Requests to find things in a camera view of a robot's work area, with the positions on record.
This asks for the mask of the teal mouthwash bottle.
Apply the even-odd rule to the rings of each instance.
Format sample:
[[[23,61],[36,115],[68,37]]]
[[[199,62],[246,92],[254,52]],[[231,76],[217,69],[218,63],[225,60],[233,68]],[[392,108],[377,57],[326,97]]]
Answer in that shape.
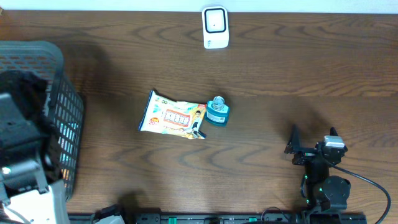
[[[230,108],[222,96],[215,96],[206,104],[205,119],[216,126],[226,126],[229,119]]]

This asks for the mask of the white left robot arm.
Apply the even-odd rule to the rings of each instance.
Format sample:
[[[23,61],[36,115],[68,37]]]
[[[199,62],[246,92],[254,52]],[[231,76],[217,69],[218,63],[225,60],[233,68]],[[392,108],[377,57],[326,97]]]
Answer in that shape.
[[[47,81],[1,73],[1,206],[6,223],[69,223],[59,134],[44,113]]]

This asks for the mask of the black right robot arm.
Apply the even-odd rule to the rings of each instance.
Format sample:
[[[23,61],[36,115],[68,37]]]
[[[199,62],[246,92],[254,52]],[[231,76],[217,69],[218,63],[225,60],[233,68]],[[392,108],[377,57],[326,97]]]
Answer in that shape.
[[[303,147],[296,126],[285,148],[286,154],[294,157],[292,163],[304,166],[305,173],[300,184],[300,193],[307,201],[307,208],[293,215],[290,223],[366,223],[361,213],[345,213],[351,183],[337,175],[330,175],[329,168],[341,162],[348,151],[335,128],[318,141],[314,147]]]

